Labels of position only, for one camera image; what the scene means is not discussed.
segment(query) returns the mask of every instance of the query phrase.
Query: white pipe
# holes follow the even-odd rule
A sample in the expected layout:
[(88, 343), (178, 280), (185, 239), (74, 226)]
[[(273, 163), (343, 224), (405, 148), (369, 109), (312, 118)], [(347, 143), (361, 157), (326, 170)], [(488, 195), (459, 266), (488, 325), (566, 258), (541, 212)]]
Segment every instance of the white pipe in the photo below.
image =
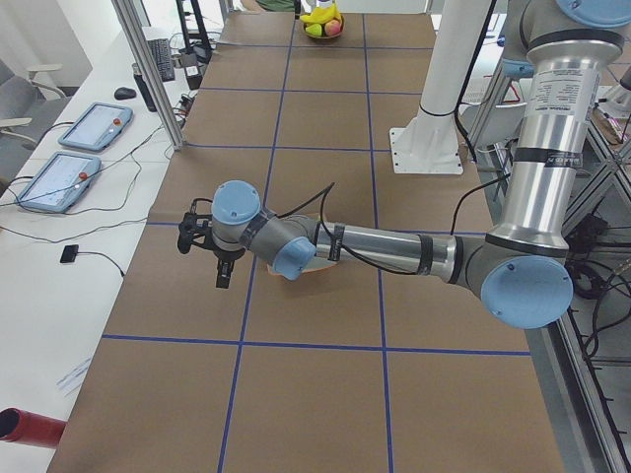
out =
[[(492, 0), (447, 0), (430, 61), (422, 108), (454, 111)], [(392, 128), (394, 172), (461, 174), (454, 117), (419, 107), (406, 128)]]

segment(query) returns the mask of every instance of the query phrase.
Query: person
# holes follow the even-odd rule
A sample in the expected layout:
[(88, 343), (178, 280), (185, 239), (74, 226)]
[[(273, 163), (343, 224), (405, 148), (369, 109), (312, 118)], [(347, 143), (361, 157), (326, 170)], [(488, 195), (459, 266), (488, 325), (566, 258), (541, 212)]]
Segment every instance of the person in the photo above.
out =
[(293, 12), (294, 0), (241, 0), (253, 12)]

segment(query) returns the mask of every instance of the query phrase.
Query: red cylinder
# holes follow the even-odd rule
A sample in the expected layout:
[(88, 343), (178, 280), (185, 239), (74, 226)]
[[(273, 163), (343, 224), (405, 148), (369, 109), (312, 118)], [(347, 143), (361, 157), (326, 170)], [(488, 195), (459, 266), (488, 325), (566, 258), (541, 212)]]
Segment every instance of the red cylinder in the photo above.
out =
[(0, 440), (3, 441), (57, 448), (65, 428), (64, 421), (13, 407), (0, 412)]

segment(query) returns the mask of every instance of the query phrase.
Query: keyboard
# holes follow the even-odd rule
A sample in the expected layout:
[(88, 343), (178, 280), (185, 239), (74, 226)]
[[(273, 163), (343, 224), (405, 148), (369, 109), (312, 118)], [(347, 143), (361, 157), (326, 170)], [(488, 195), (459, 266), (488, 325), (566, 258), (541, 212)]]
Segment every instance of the keyboard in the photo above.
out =
[(166, 38), (149, 39), (149, 50), (154, 56), (156, 66), (158, 66), (158, 72), (160, 72), (160, 78), (162, 82), (175, 80), (174, 64), (171, 61), (171, 47), (169, 46), (169, 40)]

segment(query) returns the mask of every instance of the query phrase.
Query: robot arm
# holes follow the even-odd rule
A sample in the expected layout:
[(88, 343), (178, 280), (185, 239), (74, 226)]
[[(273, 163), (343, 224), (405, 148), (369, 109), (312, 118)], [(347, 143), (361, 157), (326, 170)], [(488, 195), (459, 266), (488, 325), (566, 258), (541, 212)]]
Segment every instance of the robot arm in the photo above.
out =
[(512, 5), (507, 45), (514, 46), (507, 51), (511, 60), (526, 53), (534, 76), (503, 214), (485, 238), (279, 219), (252, 186), (230, 181), (217, 190), (212, 215), (197, 215), (191, 206), (179, 227), (180, 251), (192, 244), (212, 249), (219, 258), (218, 287), (228, 286), (245, 249), (290, 280), (316, 255), (333, 261), (352, 256), (467, 288), (493, 315), (519, 328), (558, 319), (573, 294), (562, 264), (568, 250), (563, 218), (582, 164), (599, 72), (622, 52), (617, 28), (631, 22), (631, 0)]

